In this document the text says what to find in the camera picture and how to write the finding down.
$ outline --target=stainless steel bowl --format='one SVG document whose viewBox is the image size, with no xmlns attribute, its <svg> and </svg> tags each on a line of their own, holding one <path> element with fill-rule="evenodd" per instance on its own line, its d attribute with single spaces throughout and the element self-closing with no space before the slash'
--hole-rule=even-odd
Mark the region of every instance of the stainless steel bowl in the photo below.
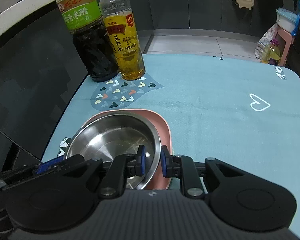
<svg viewBox="0 0 300 240">
<path fill-rule="evenodd" d="M 143 189 L 159 164 L 161 143 L 154 125 L 141 115 L 109 113 L 86 124 L 74 135 L 64 156 L 81 154 L 85 160 L 102 158 L 106 162 L 120 154 L 136 154 L 140 144 L 146 146 L 146 174 L 129 178 L 127 188 Z"/>
</svg>

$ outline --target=purple cap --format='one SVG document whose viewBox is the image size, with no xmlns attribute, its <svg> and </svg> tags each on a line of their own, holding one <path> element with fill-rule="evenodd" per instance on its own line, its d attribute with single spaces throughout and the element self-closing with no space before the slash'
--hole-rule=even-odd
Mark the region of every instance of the purple cap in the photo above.
<svg viewBox="0 0 300 240">
<path fill-rule="evenodd" d="M 277 39 L 273 39 L 271 41 L 271 44 L 273 44 L 274 46 L 279 46 L 279 41 Z"/>
</svg>

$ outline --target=bottle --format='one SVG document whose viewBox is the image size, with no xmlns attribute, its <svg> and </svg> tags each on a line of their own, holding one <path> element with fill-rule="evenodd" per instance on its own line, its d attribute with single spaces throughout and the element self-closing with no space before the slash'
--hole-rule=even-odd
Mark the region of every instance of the bottle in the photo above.
<svg viewBox="0 0 300 240">
<path fill-rule="evenodd" d="M 99 7 L 122 77 L 126 80 L 142 77 L 145 65 L 130 0 L 100 0 Z"/>
<path fill-rule="evenodd" d="M 56 0 L 73 44 L 95 82 L 115 77 L 119 67 L 97 0 Z"/>
<path fill-rule="evenodd" d="M 277 66 L 281 58 L 278 46 L 279 42 L 276 39 L 273 39 L 270 44 L 266 45 L 262 54 L 261 62 Z"/>
</svg>

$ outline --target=pink stool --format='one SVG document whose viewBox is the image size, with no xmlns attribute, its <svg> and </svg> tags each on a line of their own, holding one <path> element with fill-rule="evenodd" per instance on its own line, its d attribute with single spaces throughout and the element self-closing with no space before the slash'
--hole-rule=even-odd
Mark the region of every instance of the pink stool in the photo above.
<svg viewBox="0 0 300 240">
<path fill-rule="evenodd" d="M 291 33 L 287 32 L 283 28 L 281 28 L 279 25 L 277 26 L 276 30 L 274 31 L 273 37 L 276 38 L 277 34 L 283 38 L 286 42 L 286 45 L 284 46 L 283 53 L 281 56 L 281 59 L 278 63 L 278 66 L 283 67 L 286 64 L 287 55 L 290 49 L 290 45 L 294 42 L 294 36 L 291 35 Z"/>
</svg>

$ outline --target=pink plate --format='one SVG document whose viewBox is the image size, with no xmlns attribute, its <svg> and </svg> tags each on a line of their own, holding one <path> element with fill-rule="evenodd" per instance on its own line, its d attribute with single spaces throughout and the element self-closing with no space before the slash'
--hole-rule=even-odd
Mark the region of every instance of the pink plate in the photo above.
<svg viewBox="0 0 300 240">
<path fill-rule="evenodd" d="M 88 123 L 92 122 L 93 120 L 96 120 L 99 116 L 103 116 L 107 113 L 111 112 L 117 112 L 117 111 L 128 111 L 132 112 L 135 114 L 139 114 L 145 118 L 147 118 L 157 129 L 161 145 L 166 145 L 167 148 L 170 151 L 170 154 L 172 154 L 172 141 L 171 141 L 171 131 L 169 128 L 169 125 L 167 121 L 158 113 L 151 111 L 151 110 L 146 110 L 146 109 L 120 109 L 120 110 L 109 110 L 109 111 L 104 111 L 99 114 L 96 114 L 95 116 L 91 117 L 89 120 L 87 120 L 84 123 L 84 126 L 87 125 Z M 145 189 L 167 189 L 169 187 L 171 179 L 166 179 L 162 175 L 162 168 L 161 168 L 161 163 L 159 162 L 158 168 L 155 171 L 151 181 L 146 185 Z"/>
</svg>

